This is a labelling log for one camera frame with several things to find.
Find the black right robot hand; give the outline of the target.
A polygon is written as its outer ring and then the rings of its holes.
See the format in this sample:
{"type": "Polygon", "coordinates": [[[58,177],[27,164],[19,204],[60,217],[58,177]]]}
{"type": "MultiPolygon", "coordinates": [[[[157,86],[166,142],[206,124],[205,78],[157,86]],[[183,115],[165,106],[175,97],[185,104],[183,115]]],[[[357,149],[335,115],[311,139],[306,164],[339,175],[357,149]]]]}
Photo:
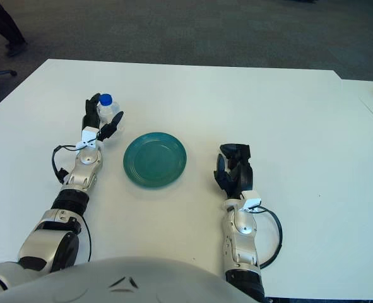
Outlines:
{"type": "Polygon", "coordinates": [[[214,178],[228,199],[239,199],[243,191],[253,189],[253,171],[249,163],[249,145],[227,143],[220,146],[214,178]]]}

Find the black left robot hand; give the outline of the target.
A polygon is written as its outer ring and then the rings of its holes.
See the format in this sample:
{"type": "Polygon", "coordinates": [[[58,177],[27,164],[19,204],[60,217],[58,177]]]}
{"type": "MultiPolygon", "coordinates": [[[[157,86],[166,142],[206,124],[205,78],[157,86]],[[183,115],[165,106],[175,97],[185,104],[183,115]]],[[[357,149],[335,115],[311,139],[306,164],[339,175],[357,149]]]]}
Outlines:
{"type": "Polygon", "coordinates": [[[86,100],[82,128],[98,129],[98,140],[103,141],[113,136],[119,128],[124,112],[108,93],[97,93],[86,100]]]}

